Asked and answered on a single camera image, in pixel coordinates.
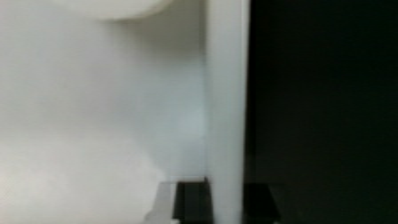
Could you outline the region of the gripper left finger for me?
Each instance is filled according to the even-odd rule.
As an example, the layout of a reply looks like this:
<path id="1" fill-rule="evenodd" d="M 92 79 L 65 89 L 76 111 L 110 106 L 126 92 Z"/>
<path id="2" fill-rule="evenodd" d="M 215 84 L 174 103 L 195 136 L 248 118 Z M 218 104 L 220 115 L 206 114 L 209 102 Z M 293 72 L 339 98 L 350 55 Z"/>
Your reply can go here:
<path id="1" fill-rule="evenodd" d="M 160 184 L 154 224 L 209 224 L 209 186 L 206 181 Z"/>

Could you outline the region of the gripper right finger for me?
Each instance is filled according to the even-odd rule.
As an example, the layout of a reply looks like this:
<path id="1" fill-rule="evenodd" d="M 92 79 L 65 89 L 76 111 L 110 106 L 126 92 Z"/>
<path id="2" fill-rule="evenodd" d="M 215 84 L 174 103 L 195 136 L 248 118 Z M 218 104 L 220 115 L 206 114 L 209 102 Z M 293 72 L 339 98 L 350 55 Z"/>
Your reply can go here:
<path id="1" fill-rule="evenodd" d="M 266 184 L 243 187 L 243 224 L 280 224 L 280 211 Z"/>

